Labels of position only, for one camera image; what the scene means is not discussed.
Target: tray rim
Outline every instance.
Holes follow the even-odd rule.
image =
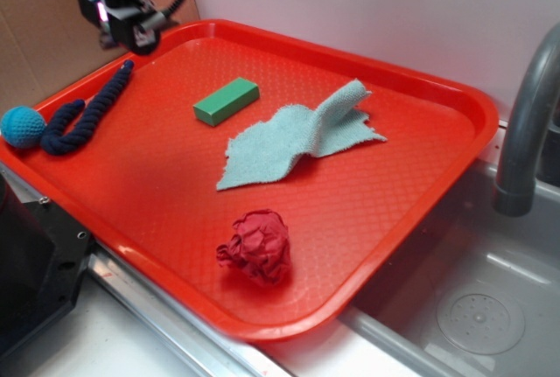
[[[251,39],[254,40],[255,37],[258,37],[260,40],[258,46],[255,46],[253,41],[249,42]],[[355,295],[361,286],[365,284],[367,279],[375,273],[377,268],[382,264],[382,261],[387,258],[387,256],[384,256],[384,259],[380,261],[379,255],[376,256],[375,252],[387,252],[390,254],[394,251],[404,239],[406,239],[408,233],[414,226],[434,205],[436,205],[445,192],[462,175],[472,161],[474,161],[480,151],[494,137],[495,131],[498,129],[498,111],[496,107],[487,94],[484,94],[476,88],[431,74],[421,73],[409,68],[355,55],[350,52],[334,50],[327,46],[316,45],[300,39],[290,38],[274,32],[261,30],[244,24],[237,24],[227,20],[204,20],[180,25],[164,33],[160,47],[149,57],[140,57],[131,53],[124,54],[90,75],[87,75],[45,99],[34,108],[41,111],[48,121],[56,108],[58,108],[58,105],[75,94],[75,90],[79,89],[82,94],[84,94],[85,90],[85,93],[93,95],[97,91],[97,87],[90,84],[108,80],[116,68],[126,59],[132,59],[136,67],[141,67],[169,52],[177,45],[197,38],[224,38],[228,41],[233,41],[241,45],[248,45],[255,49],[264,50],[265,52],[288,58],[297,54],[297,60],[299,62],[311,64],[332,72],[346,74],[364,80],[365,82],[372,82],[376,86],[404,92],[407,95],[423,100],[434,101],[435,98],[432,96],[438,90],[443,89],[446,95],[445,101],[441,101],[440,99],[435,101],[435,103],[463,113],[472,122],[475,129],[475,137],[470,144],[463,149],[460,156],[448,166],[426,193],[424,193],[416,204],[411,207],[400,221],[398,221],[395,227],[381,241],[376,250],[367,255],[354,273],[340,285],[337,291],[330,296],[324,304],[315,311],[293,322],[284,322],[281,325],[256,325],[242,321],[239,318],[234,318],[231,315],[225,314],[225,310],[219,305],[216,305],[213,300],[209,299],[203,293],[196,290],[190,283],[186,283],[180,280],[180,278],[177,278],[170,270],[166,269],[163,264],[144,256],[141,251],[136,248],[136,244],[133,241],[131,241],[132,244],[130,244],[127,250],[126,257],[124,257],[122,253],[117,252],[119,257],[123,258],[130,266],[137,269],[143,275],[157,276],[156,284],[169,292],[172,297],[176,298],[188,308],[193,309],[192,306],[183,301],[183,299],[187,297],[189,300],[194,300],[199,306],[199,308],[193,309],[196,314],[219,328],[222,332],[239,339],[251,342],[287,339],[306,332],[338,315],[351,300],[352,296]],[[411,89],[414,89],[416,94],[407,92],[407,90]],[[463,99],[455,99],[454,97],[452,98],[452,96],[462,96]],[[472,119],[466,113],[469,111],[477,113],[478,115]],[[65,207],[77,220],[84,222],[88,227],[92,228],[95,235],[121,235],[105,221],[93,218],[93,215],[87,208],[74,202],[73,198],[67,195],[62,189],[42,179],[37,169],[32,169],[25,164],[25,161],[20,157],[21,154],[19,150],[13,150],[5,143],[0,145],[1,161],[14,170],[17,175],[27,181],[32,187],[42,194],[48,195],[51,199],[56,200],[57,203]],[[96,222],[94,227],[90,225],[92,221]],[[398,239],[397,245],[395,245],[395,239],[389,238],[391,234],[402,236]]]

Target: white wall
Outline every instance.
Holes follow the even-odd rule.
[[[196,0],[225,18],[479,88],[509,115],[560,0]]]

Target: stainless steel sink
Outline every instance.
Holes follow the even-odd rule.
[[[494,174],[475,163],[342,316],[419,374],[560,375],[560,192],[508,218]]]

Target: braided rope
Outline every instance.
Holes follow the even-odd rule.
[[[61,106],[46,125],[41,137],[41,147],[53,156],[62,156],[87,143],[93,136],[103,115],[109,110],[116,98],[129,82],[134,62],[125,60],[124,64],[113,75],[101,91],[87,105],[80,120],[66,135],[68,124],[84,109],[86,103],[76,100]]]

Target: light blue cloth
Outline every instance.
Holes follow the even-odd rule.
[[[354,80],[315,110],[284,106],[268,122],[245,129],[229,140],[227,165],[217,189],[276,182],[286,177],[304,154],[324,157],[357,143],[387,141],[364,124],[368,114],[354,108],[370,94]]]

